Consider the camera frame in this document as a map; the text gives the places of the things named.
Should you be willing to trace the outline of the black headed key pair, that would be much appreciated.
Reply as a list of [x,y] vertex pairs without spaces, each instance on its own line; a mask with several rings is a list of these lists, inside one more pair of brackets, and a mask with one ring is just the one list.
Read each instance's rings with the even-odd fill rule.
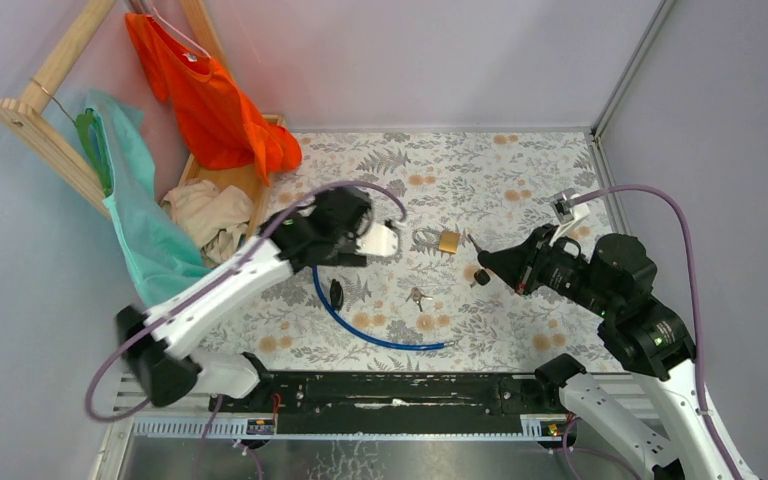
[[[480,254],[484,251],[484,249],[478,244],[471,233],[467,234],[467,239],[476,250],[476,254]],[[472,274],[470,287],[474,288],[476,286],[486,286],[490,281],[491,275],[488,270],[484,266],[479,265]]]

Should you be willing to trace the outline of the black padlock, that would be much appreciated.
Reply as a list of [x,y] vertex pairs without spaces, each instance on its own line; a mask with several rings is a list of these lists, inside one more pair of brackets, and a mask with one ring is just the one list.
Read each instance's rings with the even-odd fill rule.
[[329,285],[329,301],[330,306],[336,312],[339,312],[345,301],[345,294],[342,284],[337,279],[332,279]]

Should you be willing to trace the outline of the brass padlock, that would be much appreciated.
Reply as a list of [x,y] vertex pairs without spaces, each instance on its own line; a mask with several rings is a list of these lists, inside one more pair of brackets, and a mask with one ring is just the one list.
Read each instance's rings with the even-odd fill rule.
[[454,254],[457,252],[460,241],[460,232],[423,227],[412,232],[411,250],[424,254],[434,252]]

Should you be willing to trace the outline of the blue cable lock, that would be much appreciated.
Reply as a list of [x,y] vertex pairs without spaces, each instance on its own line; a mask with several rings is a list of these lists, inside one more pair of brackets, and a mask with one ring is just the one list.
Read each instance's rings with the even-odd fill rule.
[[354,316],[346,318],[343,315],[345,301],[343,308],[339,312],[334,311],[330,306],[330,283],[325,285],[324,278],[318,267],[312,268],[311,279],[315,296],[326,314],[346,332],[368,344],[387,350],[402,352],[439,352],[441,350],[452,349],[457,344],[457,340],[455,339],[430,342],[405,342],[373,335],[370,329],[383,328],[388,322],[386,316],[379,313],[368,314],[367,312],[357,312]]

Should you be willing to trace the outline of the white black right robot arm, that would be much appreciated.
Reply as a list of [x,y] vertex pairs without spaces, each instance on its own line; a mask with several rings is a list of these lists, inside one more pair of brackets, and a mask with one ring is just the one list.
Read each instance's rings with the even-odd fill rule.
[[638,479],[753,479],[713,402],[697,382],[700,350],[683,320],[653,294],[657,273],[640,241],[611,233],[591,257],[567,251],[556,226],[535,229],[520,245],[477,250],[477,260],[516,294],[545,287],[596,314],[597,335],[654,407],[659,434],[606,393],[569,354],[539,367],[533,386],[543,410],[562,408],[593,428]]

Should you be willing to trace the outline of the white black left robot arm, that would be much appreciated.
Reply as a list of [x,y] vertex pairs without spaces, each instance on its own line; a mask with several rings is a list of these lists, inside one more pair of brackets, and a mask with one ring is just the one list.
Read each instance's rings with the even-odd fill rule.
[[191,393],[225,395],[256,411],[269,401],[264,371],[245,354],[199,349],[222,318],[300,270],[319,265],[363,266],[358,245],[369,232],[370,196],[340,185],[316,193],[305,213],[272,216],[231,259],[165,302],[147,310],[127,306],[115,317],[122,358],[148,404],[167,407]]

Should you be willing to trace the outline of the silver key bunch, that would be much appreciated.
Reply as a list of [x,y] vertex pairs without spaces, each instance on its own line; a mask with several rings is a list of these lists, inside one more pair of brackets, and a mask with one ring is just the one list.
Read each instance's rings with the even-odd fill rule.
[[412,302],[413,304],[415,304],[420,312],[424,311],[423,301],[424,300],[429,300],[429,299],[430,299],[430,296],[426,295],[418,287],[412,287],[410,289],[410,292],[409,292],[407,298],[406,298],[407,301]]

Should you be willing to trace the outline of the beige crumpled cloth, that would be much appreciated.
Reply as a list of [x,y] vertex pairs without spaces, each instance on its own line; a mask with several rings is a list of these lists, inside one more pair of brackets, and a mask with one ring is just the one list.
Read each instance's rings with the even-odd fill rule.
[[169,190],[161,207],[191,238],[207,267],[235,254],[253,212],[253,203],[242,190],[220,188],[210,180],[190,180]]

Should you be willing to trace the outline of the orange t-shirt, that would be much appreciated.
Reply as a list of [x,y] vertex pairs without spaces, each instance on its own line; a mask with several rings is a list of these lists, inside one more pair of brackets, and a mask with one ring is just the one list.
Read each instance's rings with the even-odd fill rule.
[[251,165],[266,185],[271,174],[300,166],[296,138],[267,122],[218,60],[189,50],[151,16],[127,13],[124,23],[155,98],[171,104],[181,137],[200,166]]

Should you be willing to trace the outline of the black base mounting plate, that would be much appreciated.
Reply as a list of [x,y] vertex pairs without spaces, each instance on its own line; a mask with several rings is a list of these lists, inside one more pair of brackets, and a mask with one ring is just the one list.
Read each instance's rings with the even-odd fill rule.
[[558,436],[573,415],[531,374],[274,372],[222,413],[274,420],[283,435]]

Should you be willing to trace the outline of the teal cloth garment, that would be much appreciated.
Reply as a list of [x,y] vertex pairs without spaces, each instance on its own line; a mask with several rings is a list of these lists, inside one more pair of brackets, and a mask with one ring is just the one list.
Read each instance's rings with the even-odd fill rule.
[[135,290],[148,307],[183,292],[209,268],[193,240],[155,199],[155,163],[139,128],[143,113],[91,90],[85,111],[93,115],[97,145],[111,186],[107,209]]

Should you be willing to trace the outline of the green clothes hanger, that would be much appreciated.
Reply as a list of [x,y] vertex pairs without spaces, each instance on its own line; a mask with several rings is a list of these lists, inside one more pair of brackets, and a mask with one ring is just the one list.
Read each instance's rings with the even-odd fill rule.
[[113,181],[101,118],[94,109],[85,108],[76,117],[74,127],[87,160],[97,174],[103,197],[106,198],[112,193]]

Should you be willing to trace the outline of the pink clothes hanger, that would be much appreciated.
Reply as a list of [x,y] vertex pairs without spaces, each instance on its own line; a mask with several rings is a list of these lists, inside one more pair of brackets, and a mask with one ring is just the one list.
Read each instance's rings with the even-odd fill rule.
[[197,50],[199,53],[201,53],[203,56],[210,58],[210,53],[202,47],[198,42],[196,42],[194,39],[190,38],[188,35],[184,34],[181,30],[176,28],[171,22],[166,20],[160,13],[159,9],[154,5],[152,1],[146,0],[145,1],[147,5],[147,9],[149,11],[149,15],[155,19],[156,22],[161,24],[171,35],[175,36],[178,40],[188,44],[189,46],[193,47],[195,50]]

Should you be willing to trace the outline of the grey aluminium frame rail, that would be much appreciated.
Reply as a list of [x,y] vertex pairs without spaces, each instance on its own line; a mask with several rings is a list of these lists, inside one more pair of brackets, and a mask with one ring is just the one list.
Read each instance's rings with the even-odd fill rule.
[[659,41],[668,37],[672,17],[682,2],[659,2],[632,55],[626,73],[620,79],[609,112],[598,122],[600,152],[612,172],[613,195],[630,189],[644,189],[668,203],[678,218],[685,246],[689,305],[681,317],[692,332],[696,357],[683,361],[667,381],[646,386],[653,393],[655,405],[664,412],[663,420],[670,437],[682,448],[681,463],[691,479],[741,479],[744,476],[740,456],[706,384],[705,327],[702,322],[699,280],[690,223],[679,205],[679,197],[670,193],[666,156],[679,140],[670,136],[660,114],[668,115],[670,101],[649,103],[643,98],[651,78]]

